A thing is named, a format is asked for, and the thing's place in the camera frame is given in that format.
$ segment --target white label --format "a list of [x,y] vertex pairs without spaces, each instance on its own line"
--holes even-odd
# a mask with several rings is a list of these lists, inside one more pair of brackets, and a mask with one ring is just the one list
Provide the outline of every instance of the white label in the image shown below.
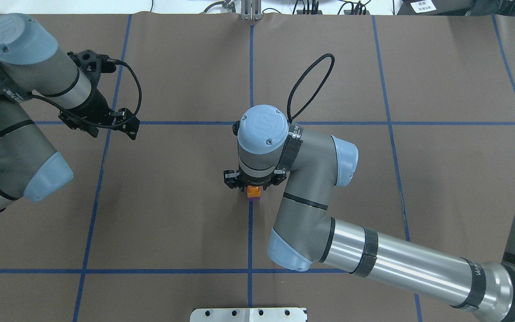
[[431,12],[436,10],[435,4],[433,4],[432,0],[411,2],[410,5],[413,6],[414,12],[416,13]]

